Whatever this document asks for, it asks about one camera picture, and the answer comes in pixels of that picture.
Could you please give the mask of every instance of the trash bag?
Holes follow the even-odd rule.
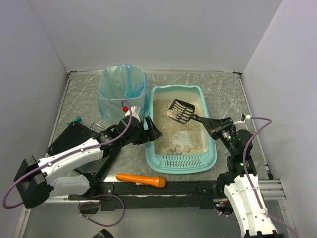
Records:
[[[148,78],[135,65],[117,65],[104,69],[100,77],[98,107],[102,120],[118,124],[124,118],[121,102],[127,99],[131,106],[139,106],[144,120],[144,106],[148,95]]]

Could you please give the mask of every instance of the gray wall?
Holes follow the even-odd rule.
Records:
[[[281,0],[28,0],[66,70],[243,72]]]
[[[273,119],[260,138],[301,238],[317,234],[316,9],[283,1],[242,75],[253,115]]]
[[[44,156],[67,74],[26,0],[0,3],[0,197],[22,160]],[[20,201],[16,190],[8,204]],[[21,208],[0,208],[9,238]]]

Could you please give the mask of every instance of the litter scoop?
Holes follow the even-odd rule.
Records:
[[[175,99],[166,112],[166,115],[171,119],[181,124],[186,124],[190,119],[196,118],[195,106]]]

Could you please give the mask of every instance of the orange object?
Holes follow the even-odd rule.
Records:
[[[164,187],[166,182],[166,179],[163,177],[148,177],[140,175],[117,174],[115,178],[121,181],[139,182],[143,184],[153,185],[155,187]]]

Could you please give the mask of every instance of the litter box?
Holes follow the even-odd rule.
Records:
[[[153,88],[145,107],[145,116],[150,116],[155,124],[153,101],[157,99],[193,102],[198,105],[202,117],[209,118],[204,94],[198,86],[169,85]],[[215,141],[208,135],[201,125],[204,152],[190,155],[161,155],[155,153],[154,142],[146,143],[146,158],[152,169],[167,174],[192,174],[202,172],[213,167],[217,160]]]

